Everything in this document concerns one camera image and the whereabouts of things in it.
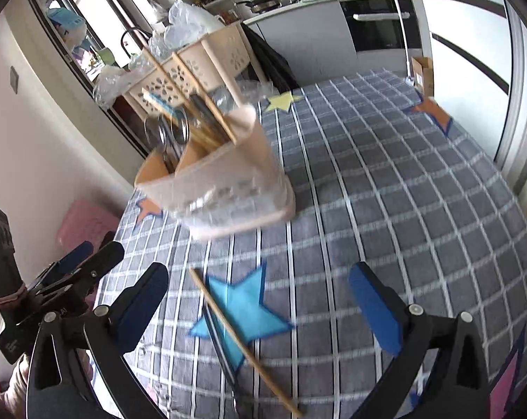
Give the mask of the black handled spoon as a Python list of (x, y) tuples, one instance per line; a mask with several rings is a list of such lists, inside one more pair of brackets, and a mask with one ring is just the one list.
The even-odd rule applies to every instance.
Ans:
[(225, 348), (223, 346), (223, 343), (221, 343), (221, 339), (219, 338), (217, 327), (213, 320), (213, 314), (210, 311), (210, 307), (208, 303), (205, 303), (203, 305), (202, 314), (206, 322), (206, 326), (208, 328), (209, 339), (211, 340), (211, 343), (213, 344), (214, 351), (216, 352), (216, 356), (221, 366), (221, 370), (226, 379), (226, 382), (229, 384), (229, 387), (231, 389), (233, 407), (236, 413), (236, 417), (243, 418), (244, 411), (241, 405), (241, 395), (240, 395), (238, 381), (227, 359)]

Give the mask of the pink utensil holder caddy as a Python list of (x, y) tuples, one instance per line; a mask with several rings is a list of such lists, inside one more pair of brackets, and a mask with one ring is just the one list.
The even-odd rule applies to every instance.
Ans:
[(256, 109), (226, 115), (237, 136), (206, 153), (189, 141), (175, 172), (152, 152), (141, 166), (137, 190), (184, 225), (196, 240), (213, 239), (291, 220), (296, 199), (272, 151)]

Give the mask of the beige perforated plastic basket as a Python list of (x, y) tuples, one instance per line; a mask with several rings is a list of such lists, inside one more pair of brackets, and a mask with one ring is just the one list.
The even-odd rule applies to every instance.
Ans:
[[(266, 82), (262, 67), (246, 37), (245, 25), (240, 22), (203, 36), (196, 43), (177, 51), (177, 54), (196, 75), (206, 92), (210, 93), (224, 86), (238, 105), (247, 103), (247, 98), (236, 82), (246, 68), (253, 69), (259, 82)], [(161, 65), (186, 97), (196, 93), (192, 82), (172, 57)], [(156, 108), (142, 98), (142, 88), (162, 97), (172, 107), (184, 105), (160, 71), (155, 66), (149, 65), (145, 73), (132, 80), (131, 87), (124, 93), (124, 99), (141, 117), (157, 112)]]

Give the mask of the grey checkered tablecloth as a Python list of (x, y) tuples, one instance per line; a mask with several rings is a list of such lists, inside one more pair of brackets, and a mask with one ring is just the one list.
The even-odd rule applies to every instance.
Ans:
[(309, 418), (347, 418), (387, 369), (352, 295), (365, 261), (426, 312), (473, 315), (492, 381), (527, 385), (527, 219), (492, 160), (459, 126), (442, 132), (416, 90), (388, 71), (313, 84), (288, 111), (257, 107), (296, 194), (288, 223), (195, 241), (129, 200), (124, 261), (101, 282), (111, 303), (153, 262), (170, 288), (127, 360), (171, 418), (230, 418), (213, 346), (190, 334), (202, 301), (190, 269), (229, 283), (265, 265), (263, 301), (290, 331), (254, 352)]

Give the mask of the pink plastic stool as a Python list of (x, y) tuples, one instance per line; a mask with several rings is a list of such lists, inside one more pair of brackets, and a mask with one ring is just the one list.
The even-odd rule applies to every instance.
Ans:
[(69, 207), (57, 231), (56, 241), (70, 252), (84, 241), (97, 252), (109, 232), (115, 232), (119, 219), (103, 207), (89, 200), (78, 199)]

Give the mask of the black built-in oven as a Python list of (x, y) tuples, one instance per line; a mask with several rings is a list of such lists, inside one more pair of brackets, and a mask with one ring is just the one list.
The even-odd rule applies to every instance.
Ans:
[(422, 48), (412, 0), (347, 0), (340, 6), (357, 52)]

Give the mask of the cardboard box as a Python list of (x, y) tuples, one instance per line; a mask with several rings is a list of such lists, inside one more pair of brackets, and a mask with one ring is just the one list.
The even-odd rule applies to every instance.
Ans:
[(415, 85), (424, 96), (434, 96), (434, 69), (429, 57), (411, 59)]

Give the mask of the clear plastic bag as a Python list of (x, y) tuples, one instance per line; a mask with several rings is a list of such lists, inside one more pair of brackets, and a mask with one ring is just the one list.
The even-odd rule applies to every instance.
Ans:
[(153, 32), (148, 49), (157, 60), (163, 61), (173, 52), (196, 43), (203, 36), (224, 26), (206, 9), (177, 1), (168, 11), (168, 25), (163, 30)]

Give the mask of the white refrigerator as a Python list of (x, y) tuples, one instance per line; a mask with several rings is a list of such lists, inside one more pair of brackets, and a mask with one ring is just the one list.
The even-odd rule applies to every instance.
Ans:
[(422, 0), (434, 100), (497, 164), (510, 146), (513, 44), (505, 0)]

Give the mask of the blue patterned chopstick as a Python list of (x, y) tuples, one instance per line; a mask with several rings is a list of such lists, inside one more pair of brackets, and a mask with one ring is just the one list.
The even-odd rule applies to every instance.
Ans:
[(162, 97), (155, 95), (149, 90), (142, 88), (141, 89), (142, 98), (148, 102), (151, 106), (156, 108), (159, 112), (165, 113), (167, 116), (176, 116), (177, 113), (175, 109)]

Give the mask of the long wooden chopstick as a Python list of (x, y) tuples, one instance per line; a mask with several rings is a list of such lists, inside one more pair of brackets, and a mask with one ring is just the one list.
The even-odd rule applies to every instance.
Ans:
[[(293, 324), (265, 305), (265, 263), (258, 265), (236, 283), (229, 283), (212, 275), (203, 277), (194, 268), (189, 269), (189, 273), (204, 304), (209, 304), (233, 372), (237, 374), (242, 364), (248, 362), (279, 402), (291, 414), (300, 418), (302, 412), (294, 400), (279, 387), (262, 362), (248, 348), (256, 340), (271, 338), (294, 329)], [(189, 335), (209, 339), (203, 315), (192, 326)]]

